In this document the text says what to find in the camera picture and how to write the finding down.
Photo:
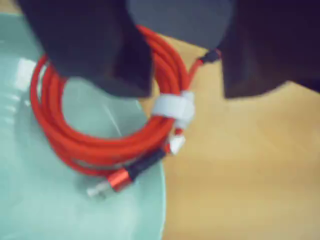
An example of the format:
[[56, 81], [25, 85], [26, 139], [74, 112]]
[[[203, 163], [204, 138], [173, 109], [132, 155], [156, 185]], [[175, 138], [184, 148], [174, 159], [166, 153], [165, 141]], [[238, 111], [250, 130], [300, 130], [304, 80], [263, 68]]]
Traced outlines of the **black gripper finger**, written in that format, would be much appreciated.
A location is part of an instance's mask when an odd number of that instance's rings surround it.
[[56, 71], [125, 98], [151, 94], [152, 51], [124, 0], [19, 0]]
[[254, 97], [287, 81], [320, 90], [320, 3], [236, 0], [222, 40], [223, 91]]

